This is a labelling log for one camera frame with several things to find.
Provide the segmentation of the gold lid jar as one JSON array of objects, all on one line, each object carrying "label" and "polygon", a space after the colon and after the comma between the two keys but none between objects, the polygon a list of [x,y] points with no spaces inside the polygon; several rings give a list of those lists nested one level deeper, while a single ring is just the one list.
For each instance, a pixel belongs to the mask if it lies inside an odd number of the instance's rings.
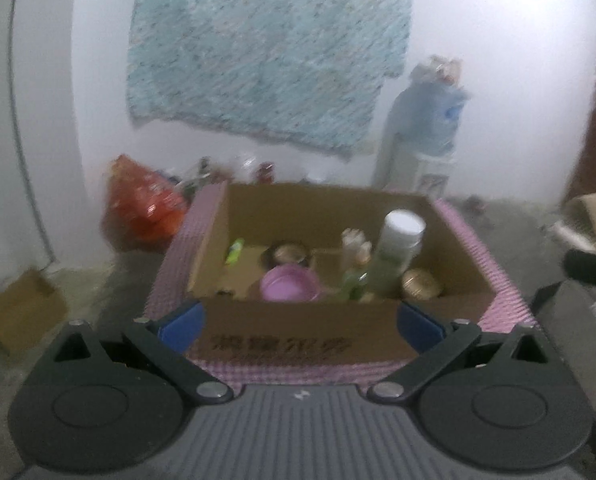
[{"label": "gold lid jar", "polygon": [[402,294],[409,299],[430,300],[441,296],[442,284],[425,269],[409,269],[401,279]]}]

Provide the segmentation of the green glue stick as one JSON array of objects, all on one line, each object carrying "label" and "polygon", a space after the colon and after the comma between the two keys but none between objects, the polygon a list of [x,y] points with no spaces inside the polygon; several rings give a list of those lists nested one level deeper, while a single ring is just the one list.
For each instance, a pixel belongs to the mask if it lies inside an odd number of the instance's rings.
[{"label": "green glue stick", "polygon": [[225,258],[225,264],[227,266],[232,266],[238,262],[241,252],[243,251],[243,246],[245,246],[245,241],[242,238],[236,238],[233,244],[229,246]]}]

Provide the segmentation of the white cylindrical bottle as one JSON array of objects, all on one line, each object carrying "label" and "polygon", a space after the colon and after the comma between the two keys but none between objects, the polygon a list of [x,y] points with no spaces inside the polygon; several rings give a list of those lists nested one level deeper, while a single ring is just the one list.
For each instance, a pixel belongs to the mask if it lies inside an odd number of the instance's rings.
[{"label": "white cylindrical bottle", "polygon": [[368,288],[378,297],[400,293],[401,279],[420,251],[426,222],[418,214],[395,209],[386,215],[368,268]]}]

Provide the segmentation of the green dropper bottle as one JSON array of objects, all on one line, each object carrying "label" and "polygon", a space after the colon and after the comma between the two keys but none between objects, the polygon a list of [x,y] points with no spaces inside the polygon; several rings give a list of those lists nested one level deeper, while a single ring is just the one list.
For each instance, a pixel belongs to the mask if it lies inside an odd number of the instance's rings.
[{"label": "green dropper bottle", "polygon": [[343,301],[359,301],[364,296],[368,281],[373,244],[358,229],[345,229],[341,234],[341,243],[340,297]]}]

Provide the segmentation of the pink round lid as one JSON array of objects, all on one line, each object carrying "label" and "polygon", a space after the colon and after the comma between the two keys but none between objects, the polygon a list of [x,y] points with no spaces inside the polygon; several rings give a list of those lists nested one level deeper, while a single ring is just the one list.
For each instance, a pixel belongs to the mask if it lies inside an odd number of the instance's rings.
[{"label": "pink round lid", "polygon": [[297,264],[275,266],[260,280],[260,295],[270,302],[308,302],[319,299],[322,286],[317,275]]}]

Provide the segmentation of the black tape roll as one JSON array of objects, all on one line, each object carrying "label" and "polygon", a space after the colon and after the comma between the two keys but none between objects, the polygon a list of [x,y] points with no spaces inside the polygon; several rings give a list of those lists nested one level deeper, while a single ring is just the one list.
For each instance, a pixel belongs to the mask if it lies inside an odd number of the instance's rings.
[{"label": "black tape roll", "polygon": [[262,260],[268,269],[285,264],[308,268],[311,266],[311,250],[298,242],[278,242],[263,252]]}]

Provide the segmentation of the beige jacket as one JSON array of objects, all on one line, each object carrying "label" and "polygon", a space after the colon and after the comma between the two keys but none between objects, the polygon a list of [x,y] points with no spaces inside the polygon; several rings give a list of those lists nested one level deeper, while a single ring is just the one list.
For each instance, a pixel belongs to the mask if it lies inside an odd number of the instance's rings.
[{"label": "beige jacket", "polygon": [[564,205],[562,215],[567,226],[596,242],[596,193],[572,198]]}]

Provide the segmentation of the purple checkered tablecloth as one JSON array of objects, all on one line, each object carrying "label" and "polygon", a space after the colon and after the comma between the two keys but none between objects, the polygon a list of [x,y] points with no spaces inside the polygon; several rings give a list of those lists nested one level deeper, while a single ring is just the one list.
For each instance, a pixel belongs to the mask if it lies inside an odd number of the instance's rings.
[{"label": "purple checkered tablecloth", "polygon": [[[195,204],[207,205],[199,191],[191,208]],[[441,216],[447,220],[458,240],[466,246],[468,254],[490,282],[495,297],[482,318],[476,321],[482,330],[493,333],[508,333],[519,323],[532,323],[533,315],[511,283],[510,278],[496,263],[488,249],[476,237],[473,230],[458,212],[442,200],[429,200],[440,209]],[[205,234],[211,219],[209,212],[203,212],[199,218],[191,216],[188,209],[185,220],[173,238],[157,274],[153,289],[149,295],[145,313],[149,318],[162,318],[169,314],[186,299],[196,298],[188,291],[191,266],[196,256],[202,235]],[[247,364],[236,362],[207,361],[195,353],[195,344],[184,354],[198,366],[233,387],[248,384],[357,384],[366,386],[386,376],[415,358],[400,361],[381,361],[355,364]]]}]

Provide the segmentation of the brown cardboard box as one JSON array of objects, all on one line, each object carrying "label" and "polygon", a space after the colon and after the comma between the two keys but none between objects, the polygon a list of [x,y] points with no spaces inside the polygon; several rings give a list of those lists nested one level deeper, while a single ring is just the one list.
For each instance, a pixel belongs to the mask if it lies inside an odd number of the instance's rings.
[{"label": "brown cardboard box", "polygon": [[[441,214],[427,198],[369,188],[296,183],[217,184],[201,192],[209,212],[191,266],[188,291],[206,310],[195,344],[200,359],[247,364],[355,364],[410,359],[414,351],[397,330],[401,296],[340,300],[341,233],[360,229],[377,242],[388,212],[407,209],[427,224],[414,268],[429,271],[443,286],[421,309],[442,321],[479,321],[495,292]],[[229,246],[245,241],[237,263],[225,264]],[[311,250],[311,268],[322,293],[311,302],[266,302],[260,295],[262,253],[277,242]]]}]

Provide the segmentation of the red gift bag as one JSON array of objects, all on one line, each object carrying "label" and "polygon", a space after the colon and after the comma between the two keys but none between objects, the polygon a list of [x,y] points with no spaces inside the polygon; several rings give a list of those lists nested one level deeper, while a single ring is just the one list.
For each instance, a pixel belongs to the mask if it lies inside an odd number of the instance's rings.
[{"label": "red gift bag", "polygon": [[118,252],[162,252],[179,232],[188,210],[175,185],[127,155],[112,162],[102,231]]}]

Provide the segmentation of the small cardboard box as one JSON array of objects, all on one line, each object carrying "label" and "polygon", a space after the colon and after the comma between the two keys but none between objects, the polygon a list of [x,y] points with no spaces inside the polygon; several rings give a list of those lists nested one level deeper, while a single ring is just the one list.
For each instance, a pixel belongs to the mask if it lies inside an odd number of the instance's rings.
[{"label": "small cardboard box", "polygon": [[29,269],[0,292],[0,346],[10,356],[37,344],[68,313],[62,292],[36,269]]}]

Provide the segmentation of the cluttered bottles on floor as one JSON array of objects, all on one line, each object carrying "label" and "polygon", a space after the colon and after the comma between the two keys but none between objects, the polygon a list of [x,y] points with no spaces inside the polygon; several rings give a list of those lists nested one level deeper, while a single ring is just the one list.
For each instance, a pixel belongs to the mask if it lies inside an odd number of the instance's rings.
[{"label": "cluttered bottles on floor", "polygon": [[240,152],[229,159],[202,156],[182,172],[164,172],[162,175],[174,185],[177,192],[191,198],[202,188],[222,182],[273,183],[276,164],[254,152]]}]

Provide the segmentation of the water dispenser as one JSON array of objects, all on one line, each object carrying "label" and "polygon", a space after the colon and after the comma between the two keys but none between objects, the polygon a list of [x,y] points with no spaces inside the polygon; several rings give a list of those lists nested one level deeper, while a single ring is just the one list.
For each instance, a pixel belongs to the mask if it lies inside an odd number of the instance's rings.
[{"label": "water dispenser", "polygon": [[462,111],[471,99],[460,84],[462,61],[431,55],[409,74],[383,129],[373,185],[442,193],[455,166]]}]

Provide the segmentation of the blue floral cloth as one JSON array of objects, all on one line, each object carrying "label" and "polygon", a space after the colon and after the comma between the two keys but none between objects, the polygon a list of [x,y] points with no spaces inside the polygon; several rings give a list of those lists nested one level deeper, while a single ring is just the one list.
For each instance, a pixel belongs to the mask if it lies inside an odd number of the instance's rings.
[{"label": "blue floral cloth", "polygon": [[412,1],[134,0],[130,116],[369,153],[381,88],[404,70]]}]

